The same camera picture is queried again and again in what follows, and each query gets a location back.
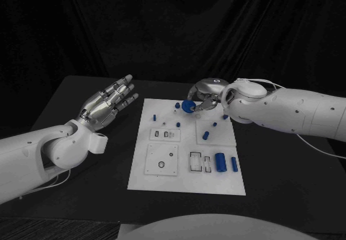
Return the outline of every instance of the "white board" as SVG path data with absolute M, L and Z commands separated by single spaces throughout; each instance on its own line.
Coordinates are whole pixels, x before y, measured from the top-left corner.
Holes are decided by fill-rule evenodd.
M 132 155 L 131 172 L 128 179 L 128 190 L 203 193 L 221 195 L 244 195 L 244 186 L 242 179 L 240 159 L 236 153 L 236 140 L 231 122 L 223 119 L 223 108 L 220 104 L 211 110 L 185 113 L 181 108 L 175 109 L 175 103 L 181 100 L 144 99 L 135 149 Z M 210 125 L 216 122 L 216 127 L 208 129 L 208 136 L 224 132 L 223 137 L 227 141 L 214 138 L 207 144 L 197 144 L 197 126 Z M 180 141 L 168 142 L 164 140 L 151 140 L 151 129 L 180 130 Z M 162 144 L 177 146 L 177 174 L 154 175 L 145 174 L 146 153 L 149 144 Z M 190 171 L 190 152 L 200 153 L 200 164 L 203 171 Z M 214 154 L 224 154 L 226 172 L 216 171 Z M 204 171 L 204 157 L 210 159 L 210 172 Z M 230 157 L 236 158 L 237 172 L 231 170 Z

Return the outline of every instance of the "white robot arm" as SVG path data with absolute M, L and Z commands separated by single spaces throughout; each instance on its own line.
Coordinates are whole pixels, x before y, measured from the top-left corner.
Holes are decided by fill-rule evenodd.
M 223 114 L 239 123 L 253 122 L 283 133 L 346 142 L 346 98 L 299 89 L 275 88 L 267 92 L 250 81 L 270 83 L 243 78 L 230 84 L 218 78 L 200 80 L 188 91 L 187 100 L 195 93 L 203 103 L 190 110 L 208 110 L 220 103 Z
M 87 152 L 102 154 L 107 138 L 96 133 L 115 119 L 116 113 L 136 99 L 126 75 L 84 101 L 74 119 L 64 125 L 0 140 L 0 204 L 20 197 L 76 167 Z M 41 153 L 54 166 L 43 168 Z

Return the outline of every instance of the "dark table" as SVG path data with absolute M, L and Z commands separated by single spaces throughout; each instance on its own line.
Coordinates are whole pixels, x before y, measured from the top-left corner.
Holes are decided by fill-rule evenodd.
M 67 76 L 31 130 L 64 124 L 89 96 L 115 80 Z M 132 80 L 138 99 L 97 132 L 105 153 L 87 154 L 58 186 L 0 205 L 0 216 L 148 224 L 191 214 L 233 214 L 301 232 L 346 233 L 346 173 L 338 159 L 293 134 L 233 123 L 246 196 L 126 190 L 144 98 L 182 100 L 191 84 Z M 302 136 L 332 153 L 327 140 Z

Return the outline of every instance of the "black backdrop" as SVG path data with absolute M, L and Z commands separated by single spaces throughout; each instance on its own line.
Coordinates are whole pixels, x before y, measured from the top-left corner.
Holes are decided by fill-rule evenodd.
M 344 12 L 342 0 L 1 1 L 0 137 L 28 131 L 67 75 L 260 78 L 346 97 Z

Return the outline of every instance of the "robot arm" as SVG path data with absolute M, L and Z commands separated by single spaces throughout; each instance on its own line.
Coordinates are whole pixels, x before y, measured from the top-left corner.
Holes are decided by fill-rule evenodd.
M 136 99 L 126 75 L 84 101 L 74 119 L 64 125 L 0 140 L 0 204 L 21 196 L 60 173 L 76 167 L 87 152 L 102 154 L 107 138 L 96 133 Z M 41 153 L 54 166 L 43 168 Z
M 236 122 L 346 142 L 346 98 L 299 89 L 267 92 L 242 78 L 211 93 Z

